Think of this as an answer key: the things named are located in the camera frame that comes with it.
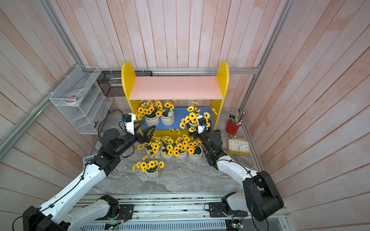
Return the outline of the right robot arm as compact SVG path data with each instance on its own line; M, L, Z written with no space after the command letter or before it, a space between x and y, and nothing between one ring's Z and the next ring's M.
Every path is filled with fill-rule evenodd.
M284 207L283 199L270 174L266 171L250 170L227 155L222 149L223 142L219 130L196 131L192 136L201 141L208 164L226 173L243 187L243 193L232 192L223 196L219 203L209 203L211 217L226 217L246 212L262 222Z

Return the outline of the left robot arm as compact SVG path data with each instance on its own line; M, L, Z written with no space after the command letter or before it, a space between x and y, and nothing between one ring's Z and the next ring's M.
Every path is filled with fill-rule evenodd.
M25 231L75 231L100 218L121 219L118 200L110 195L100 197L75 212L71 209L90 189L108 176L120 163L123 153L136 142L150 142L155 126L139 132L141 125L132 127L125 135L109 129L99 139L102 146L97 155L83 168L82 173L57 195L38 208L30 206L22 215Z

